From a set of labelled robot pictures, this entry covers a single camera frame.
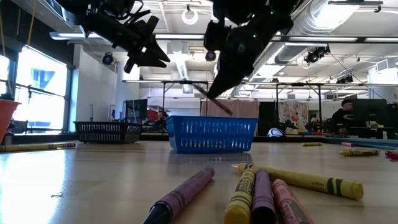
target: person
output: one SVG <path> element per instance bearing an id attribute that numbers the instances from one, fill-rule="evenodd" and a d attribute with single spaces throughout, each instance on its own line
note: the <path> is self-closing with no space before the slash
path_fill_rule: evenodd
<path id="1" fill-rule="evenodd" d="M 354 123 L 353 102 L 352 100 L 345 99 L 341 102 L 341 106 L 343 108 L 336 111 L 331 118 L 333 120 L 335 130 L 340 133 L 346 133 Z"/>
<path id="2" fill-rule="evenodd" d="M 166 118 L 169 117 L 169 115 L 165 111 L 160 111 L 157 113 L 157 115 L 158 118 L 157 121 L 155 121 L 154 123 L 154 127 L 158 129 L 160 132 L 168 133 L 167 124 L 165 120 Z"/>

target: black monitor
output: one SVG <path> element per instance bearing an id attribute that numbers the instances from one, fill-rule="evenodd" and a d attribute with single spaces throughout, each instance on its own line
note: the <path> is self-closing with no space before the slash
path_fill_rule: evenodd
<path id="1" fill-rule="evenodd" d="M 148 99 L 128 100 L 127 118 L 147 118 Z"/>
<path id="2" fill-rule="evenodd" d="M 353 101 L 354 120 L 358 122 L 375 121 L 388 126 L 387 101 L 375 99 L 356 99 Z"/>

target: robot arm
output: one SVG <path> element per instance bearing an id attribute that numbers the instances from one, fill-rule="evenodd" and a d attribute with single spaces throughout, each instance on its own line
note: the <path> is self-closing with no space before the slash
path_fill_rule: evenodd
<path id="1" fill-rule="evenodd" d="M 159 19 L 151 16 L 148 22 L 137 21 L 150 13 L 141 7 L 131 13 L 136 0 L 46 0 L 71 25 L 79 25 L 86 38 L 92 33 L 110 41 L 112 47 L 127 50 L 129 59 L 124 71 L 130 73 L 138 66 L 166 67 L 170 62 L 153 34 Z"/>
<path id="2" fill-rule="evenodd" d="M 271 38 L 280 31 L 287 34 L 293 26 L 291 12 L 303 0 L 212 0 L 213 14 L 219 23 L 210 21 L 205 33 L 205 47 L 219 50 L 218 74 L 208 92 L 210 99 L 237 86 L 252 73 L 253 63 Z M 226 27 L 227 17 L 239 27 Z"/>

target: black plastic basket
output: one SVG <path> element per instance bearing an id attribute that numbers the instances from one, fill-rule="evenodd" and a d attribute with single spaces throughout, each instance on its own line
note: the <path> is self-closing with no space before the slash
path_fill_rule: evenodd
<path id="1" fill-rule="evenodd" d="M 119 122 L 82 122 L 75 121 L 76 132 L 80 142 L 107 144 L 129 144 L 139 140 L 141 124 Z"/>

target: wooden table surface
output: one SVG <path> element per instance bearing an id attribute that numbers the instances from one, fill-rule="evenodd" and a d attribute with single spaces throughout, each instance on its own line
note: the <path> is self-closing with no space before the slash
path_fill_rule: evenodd
<path id="1" fill-rule="evenodd" d="M 139 142 L 0 154 L 0 223 L 140 224 L 154 202 L 205 166 L 215 168 L 214 181 L 173 223 L 223 223 L 240 177 L 230 166 L 239 162 L 363 183 L 362 201 L 291 187 L 315 223 L 397 223 L 398 162 L 384 153 L 340 157 L 342 149 L 254 143 L 250 153 L 188 155 L 168 142 Z"/>

